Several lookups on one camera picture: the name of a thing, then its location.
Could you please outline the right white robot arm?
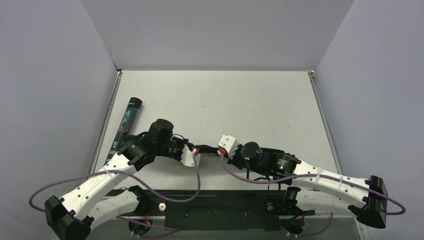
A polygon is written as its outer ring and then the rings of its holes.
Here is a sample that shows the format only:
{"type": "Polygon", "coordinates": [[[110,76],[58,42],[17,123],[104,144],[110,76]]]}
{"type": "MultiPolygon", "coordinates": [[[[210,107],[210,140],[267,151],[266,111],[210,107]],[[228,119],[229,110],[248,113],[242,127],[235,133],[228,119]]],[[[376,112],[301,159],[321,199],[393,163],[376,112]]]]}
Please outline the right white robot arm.
{"type": "Polygon", "coordinates": [[[289,197],[282,201],[290,215],[298,211],[338,212],[351,215],[368,227],[384,229],[387,226],[388,191],[384,180],[376,175],[356,178],[324,170],[300,160],[295,155],[278,149],[263,148],[256,142],[240,144],[225,137],[218,143],[224,169],[232,165],[262,178],[236,178],[253,184],[285,184],[289,197]]]}

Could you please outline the black Crossway racket bag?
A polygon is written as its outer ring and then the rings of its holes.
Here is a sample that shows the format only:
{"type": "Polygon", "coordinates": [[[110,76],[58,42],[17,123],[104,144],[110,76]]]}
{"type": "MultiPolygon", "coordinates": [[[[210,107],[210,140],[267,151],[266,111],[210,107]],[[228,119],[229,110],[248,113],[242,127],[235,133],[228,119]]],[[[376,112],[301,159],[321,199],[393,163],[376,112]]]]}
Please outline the black Crossway racket bag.
{"type": "Polygon", "coordinates": [[[194,145],[193,143],[188,143],[190,150],[195,150],[195,153],[198,155],[210,155],[210,156],[219,156],[219,148],[209,146],[206,144],[194,145]]]}

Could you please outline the black shuttlecock tube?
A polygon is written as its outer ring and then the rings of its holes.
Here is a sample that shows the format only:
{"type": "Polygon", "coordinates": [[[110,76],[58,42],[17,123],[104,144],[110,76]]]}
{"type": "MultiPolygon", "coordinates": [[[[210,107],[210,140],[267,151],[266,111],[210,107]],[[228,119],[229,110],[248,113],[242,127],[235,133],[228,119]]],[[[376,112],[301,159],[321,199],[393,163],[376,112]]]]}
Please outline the black shuttlecock tube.
{"type": "Polygon", "coordinates": [[[123,114],[123,117],[120,121],[118,130],[115,134],[114,140],[112,142],[112,145],[108,151],[106,160],[104,164],[108,164],[109,161],[112,159],[114,154],[118,151],[119,146],[121,144],[121,138],[123,135],[131,134],[136,121],[140,115],[140,111],[143,105],[143,101],[137,97],[131,97],[127,107],[125,109],[125,112],[123,114]]]}

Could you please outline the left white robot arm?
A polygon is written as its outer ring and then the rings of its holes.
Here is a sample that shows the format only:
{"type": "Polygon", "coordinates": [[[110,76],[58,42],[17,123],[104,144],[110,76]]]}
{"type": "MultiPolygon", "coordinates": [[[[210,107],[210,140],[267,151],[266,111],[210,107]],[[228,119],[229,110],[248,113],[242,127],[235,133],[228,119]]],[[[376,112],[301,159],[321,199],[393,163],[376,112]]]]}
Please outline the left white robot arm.
{"type": "Polygon", "coordinates": [[[175,159],[185,166],[198,168],[199,151],[188,140],[174,137],[173,129],[170,121],[157,119],[147,132],[123,135],[117,152],[100,171],[71,192],[46,200],[46,222],[59,239],[84,240],[94,228],[122,214],[149,213],[153,209],[152,202],[138,185],[114,197],[103,198],[156,157],[175,159]]]}

